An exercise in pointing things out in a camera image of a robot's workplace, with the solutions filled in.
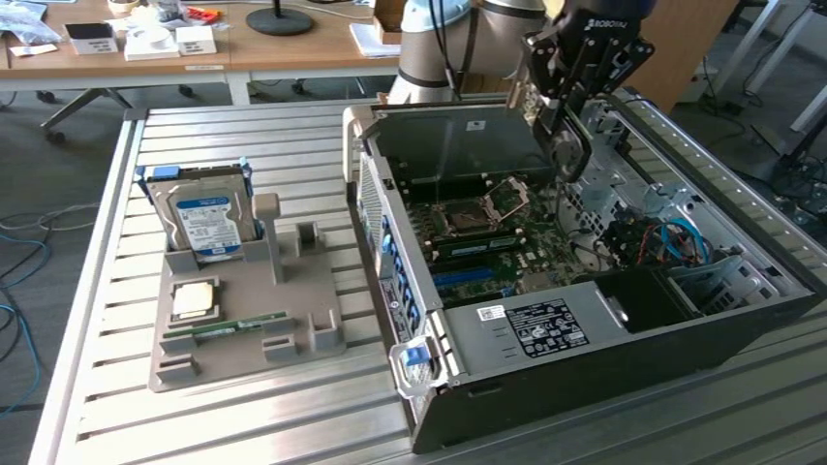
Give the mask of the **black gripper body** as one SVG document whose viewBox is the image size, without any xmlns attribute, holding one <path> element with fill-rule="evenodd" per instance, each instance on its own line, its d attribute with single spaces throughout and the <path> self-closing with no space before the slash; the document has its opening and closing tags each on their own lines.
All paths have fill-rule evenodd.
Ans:
<svg viewBox="0 0 827 465">
<path fill-rule="evenodd" d="M 641 38 L 648 1 L 564 1 L 553 29 L 574 30 L 574 52 L 584 38 Z"/>
</svg>

